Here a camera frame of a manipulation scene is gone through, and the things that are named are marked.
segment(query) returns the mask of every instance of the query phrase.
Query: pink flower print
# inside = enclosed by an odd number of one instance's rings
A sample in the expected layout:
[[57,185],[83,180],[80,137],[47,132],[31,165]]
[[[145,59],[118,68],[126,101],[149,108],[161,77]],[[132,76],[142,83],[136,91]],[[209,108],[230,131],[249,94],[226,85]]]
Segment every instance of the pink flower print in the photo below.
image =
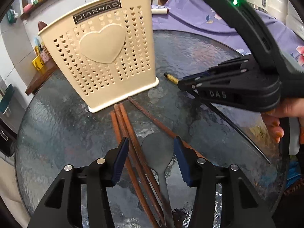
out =
[[214,15],[214,18],[217,19],[217,20],[221,20],[222,19],[217,13]]
[[304,64],[304,46],[298,46],[297,52],[301,55],[298,57],[298,63],[302,66]]

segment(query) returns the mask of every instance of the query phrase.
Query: textured glass tabletop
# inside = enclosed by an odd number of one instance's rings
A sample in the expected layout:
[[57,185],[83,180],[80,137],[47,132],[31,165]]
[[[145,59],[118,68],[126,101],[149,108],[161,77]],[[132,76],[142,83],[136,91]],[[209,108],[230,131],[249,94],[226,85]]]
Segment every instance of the textured glass tabletop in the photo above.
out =
[[[286,166],[260,114],[217,105],[259,146],[271,165],[218,115],[163,76],[168,72],[182,78],[239,54],[212,39],[185,32],[154,31],[154,42],[160,83],[133,98],[213,164],[239,165],[271,209],[283,185]],[[160,131],[128,100],[124,105],[140,143],[148,134]],[[117,147],[111,110],[112,106],[90,113],[59,70],[40,88],[23,117],[15,157],[20,193],[30,214],[66,164],[87,166]],[[187,227],[196,188],[183,182],[175,156],[166,170],[166,180],[177,227]],[[89,227],[85,187],[82,190],[83,227]],[[214,227],[220,223],[220,192],[218,185]],[[108,199],[116,227],[152,227],[126,169],[120,182],[108,188]]]

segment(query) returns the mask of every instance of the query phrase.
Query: wooden stick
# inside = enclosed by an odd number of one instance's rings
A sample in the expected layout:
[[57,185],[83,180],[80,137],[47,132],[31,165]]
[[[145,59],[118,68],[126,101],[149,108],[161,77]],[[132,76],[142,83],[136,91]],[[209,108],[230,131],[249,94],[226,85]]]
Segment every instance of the wooden stick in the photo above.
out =
[[[116,116],[117,116],[117,119],[118,119],[118,124],[119,124],[120,129],[123,133],[123,136],[127,137],[127,138],[130,138],[118,104],[114,105],[114,110],[115,110],[115,113],[116,113]],[[140,164],[140,161],[138,159],[138,156],[136,154],[136,151],[134,149],[132,141],[129,141],[129,143],[130,143],[129,155],[131,156],[131,158],[134,162],[135,168],[137,170],[137,173],[138,173],[140,179],[142,180],[143,187],[145,188],[145,190],[146,190],[146,192],[149,196],[149,199],[151,200],[151,203],[152,203],[157,215],[159,216],[161,222],[163,224],[165,224],[164,213],[161,209],[161,206],[159,205],[159,203],[158,203],[158,201],[157,201],[157,199],[156,199],[156,197],[153,193],[153,190],[152,190],[152,188],[151,188],[151,186],[150,186],[150,184],[149,184],[149,182],[146,178],[145,172],[142,168],[142,165]]]
[[161,192],[159,190],[159,185],[158,185],[158,183],[157,183],[157,181],[156,181],[156,179],[155,179],[155,177],[154,177],[154,175],[152,173],[151,168],[148,167],[147,164],[146,164],[145,157],[144,157],[144,155],[141,152],[141,147],[140,147],[139,141],[138,141],[138,139],[136,137],[136,134],[134,132],[133,126],[132,126],[132,124],[131,124],[131,122],[129,120],[127,111],[126,111],[123,103],[120,103],[119,107],[120,107],[120,111],[122,113],[123,119],[125,121],[128,133],[130,135],[130,139],[131,139],[131,141],[132,141],[132,143],[134,145],[135,151],[136,151],[137,156],[139,158],[139,161],[140,161],[141,165],[143,166],[143,169],[144,169],[146,175],[148,176],[148,178],[149,178],[149,180],[150,180],[150,182],[151,182],[151,184],[152,184],[152,186],[154,188],[154,191],[156,192],[158,198],[161,199],[162,195],[161,195]]
[[[114,111],[111,111],[110,112],[110,115],[111,115],[111,118],[112,118],[112,124],[113,124],[113,129],[114,129],[114,132],[115,132],[115,135],[116,135],[116,141],[117,143],[119,144],[121,142],[121,134],[120,134],[120,130],[119,130],[119,126],[118,126],[118,122],[117,122],[117,118],[116,118],[116,115],[115,115],[115,112]],[[134,186],[134,189],[135,189],[135,193],[145,211],[145,213],[147,214],[150,222],[152,223],[153,227],[154,228],[159,228],[159,225],[157,223],[157,221],[155,220],[155,217],[145,199],[145,196],[143,195],[143,192],[140,188],[140,185],[137,181],[137,178],[136,178],[136,175],[132,169],[132,164],[131,164],[131,161],[129,159],[129,156],[127,157],[126,159],[126,163],[125,163],[125,166],[127,168],[127,171],[128,171],[128,174],[130,176],[130,179],[131,179],[131,182]]]
[[[175,138],[178,136],[175,134],[173,131],[171,131],[169,128],[167,128],[161,121],[156,119],[150,112],[148,112],[144,107],[142,107],[138,102],[136,102],[134,99],[131,97],[128,97],[128,100],[137,108],[139,109],[146,117],[148,117],[157,127],[165,131],[171,138]],[[203,155],[201,155],[197,150],[195,150],[192,146],[190,146],[188,143],[183,141],[183,144],[187,148],[191,148],[196,152],[197,157],[199,158],[205,158]]]

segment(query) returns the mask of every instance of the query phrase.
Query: heart-shaped cutout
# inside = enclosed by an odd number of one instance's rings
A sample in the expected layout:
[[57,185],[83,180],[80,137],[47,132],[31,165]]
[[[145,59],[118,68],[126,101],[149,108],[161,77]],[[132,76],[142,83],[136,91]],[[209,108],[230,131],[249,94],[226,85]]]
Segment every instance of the heart-shaped cutout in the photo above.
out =
[[79,50],[99,63],[112,63],[124,46],[126,31],[119,24],[109,24],[99,32],[89,32],[79,41]]

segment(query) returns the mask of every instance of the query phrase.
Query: beige plastic utensil holder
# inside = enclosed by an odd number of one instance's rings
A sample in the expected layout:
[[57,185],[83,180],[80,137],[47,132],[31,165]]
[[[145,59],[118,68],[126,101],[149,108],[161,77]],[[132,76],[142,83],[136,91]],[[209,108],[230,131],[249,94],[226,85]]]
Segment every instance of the beige plastic utensil holder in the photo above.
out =
[[150,0],[96,0],[39,35],[91,112],[158,84]]

